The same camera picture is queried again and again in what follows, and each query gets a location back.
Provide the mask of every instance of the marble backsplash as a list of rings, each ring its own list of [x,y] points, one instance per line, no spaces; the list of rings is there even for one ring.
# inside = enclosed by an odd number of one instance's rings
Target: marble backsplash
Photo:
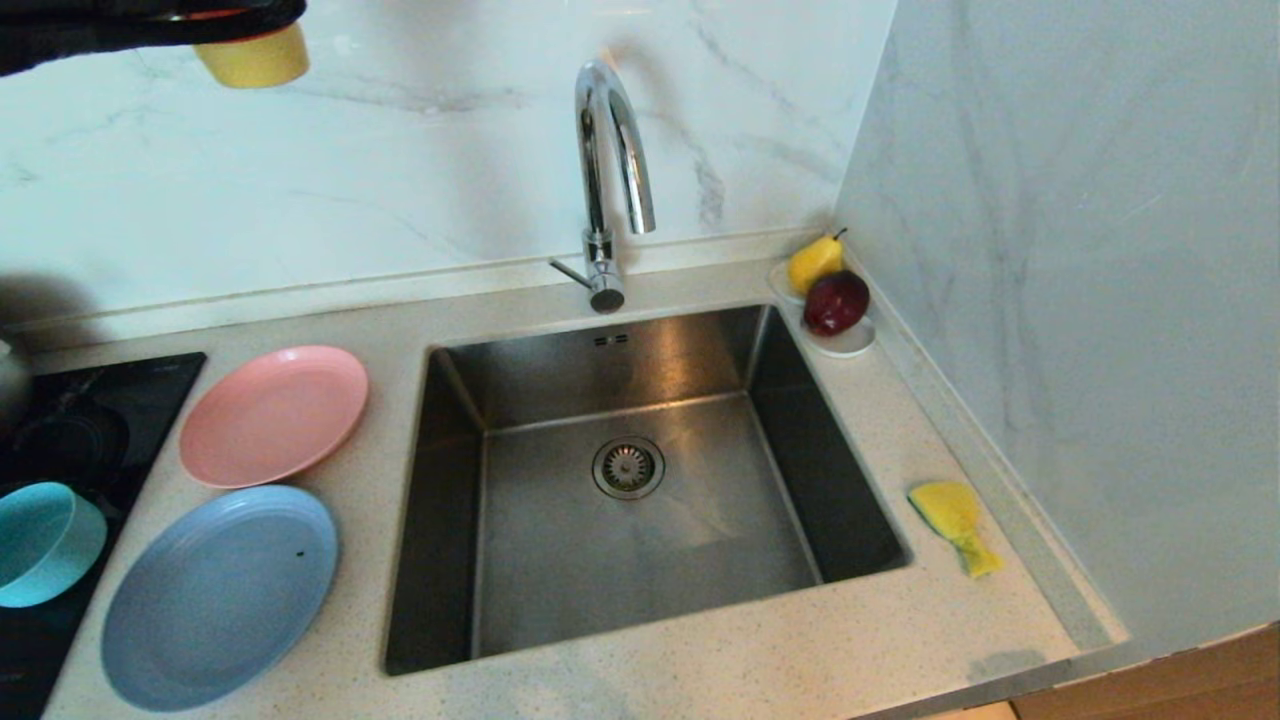
[[[837,205],[1133,630],[1112,665],[1280,611],[1276,29],[904,0]]]
[[[0,324],[577,252],[602,47],[654,186],[625,242],[823,224],[895,5],[314,0],[279,88],[189,47],[0,78]]]

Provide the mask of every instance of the countertop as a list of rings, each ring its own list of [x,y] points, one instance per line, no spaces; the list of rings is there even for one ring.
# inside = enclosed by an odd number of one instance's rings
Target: countertop
[[[209,361],[106,566],[46,717],[155,717],[122,701],[100,662],[124,573],[169,524],[219,491],[193,482],[178,432],[195,400],[242,363],[292,345],[352,351],[369,369],[364,420],[329,460],[288,480],[339,525],[332,592],[301,642],[230,696],[175,717],[852,717],[1082,653],[1001,532],[1006,559],[972,580],[906,489],[966,480],[882,343],[852,359],[806,351],[911,556],[902,569],[602,635],[397,678],[381,670],[419,395],[431,346],[774,302],[753,261],[636,275],[602,318],[576,284],[186,332],[36,357],[55,372],[204,351]]]

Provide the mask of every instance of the stainless steel sink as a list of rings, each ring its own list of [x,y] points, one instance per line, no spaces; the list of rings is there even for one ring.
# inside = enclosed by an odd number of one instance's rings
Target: stainless steel sink
[[[392,675],[906,564],[778,311],[429,354]]]

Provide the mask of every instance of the red apple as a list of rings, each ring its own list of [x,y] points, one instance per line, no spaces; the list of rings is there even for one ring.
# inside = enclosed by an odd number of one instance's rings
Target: red apple
[[[813,334],[831,337],[854,327],[867,314],[872,291],[863,278],[840,270],[820,278],[809,288],[804,302],[804,324]]]

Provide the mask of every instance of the faucet spout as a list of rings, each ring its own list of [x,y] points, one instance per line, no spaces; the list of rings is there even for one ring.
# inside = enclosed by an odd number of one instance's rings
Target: faucet spout
[[[613,258],[613,231],[604,217],[604,192],[600,184],[602,136],[598,123],[613,129],[618,170],[626,186],[631,232],[654,229],[653,197],[649,192],[649,169],[640,143],[631,100],[622,81],[608,64],[590,60],[577,73],[575,92],[577,149],[582,160],[582,190],[586,197],[586,229],[582,231],[582,254],[586,278],[575,278],[591,292],[596,313],[612,313],[622,306],[622,273]]]

